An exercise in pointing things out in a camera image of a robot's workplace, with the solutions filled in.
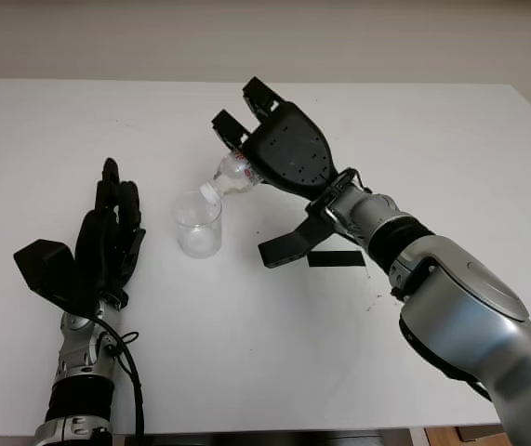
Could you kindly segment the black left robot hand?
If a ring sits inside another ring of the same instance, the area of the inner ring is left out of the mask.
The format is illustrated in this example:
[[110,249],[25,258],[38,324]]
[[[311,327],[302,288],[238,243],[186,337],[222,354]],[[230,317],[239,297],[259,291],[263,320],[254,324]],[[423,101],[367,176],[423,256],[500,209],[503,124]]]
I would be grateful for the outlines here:
[[119,177],[117,162],[105,160],[94,208],[85,215],[75,245],[75,262],[96,295],[118,309],[128,304],[132,277],[146,230],[140,226],[139,190]]

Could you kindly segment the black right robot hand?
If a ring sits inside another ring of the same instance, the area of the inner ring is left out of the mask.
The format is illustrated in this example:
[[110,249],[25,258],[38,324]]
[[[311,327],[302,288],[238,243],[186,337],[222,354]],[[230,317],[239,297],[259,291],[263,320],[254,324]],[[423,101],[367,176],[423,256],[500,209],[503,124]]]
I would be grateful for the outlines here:
[[212,120],[219,139],[248,161],[253,171],[279,190],[317,199],[339,175],[323,132],[295,103],[252,78],[243,98],[259,121],[245,129],[227,111]]

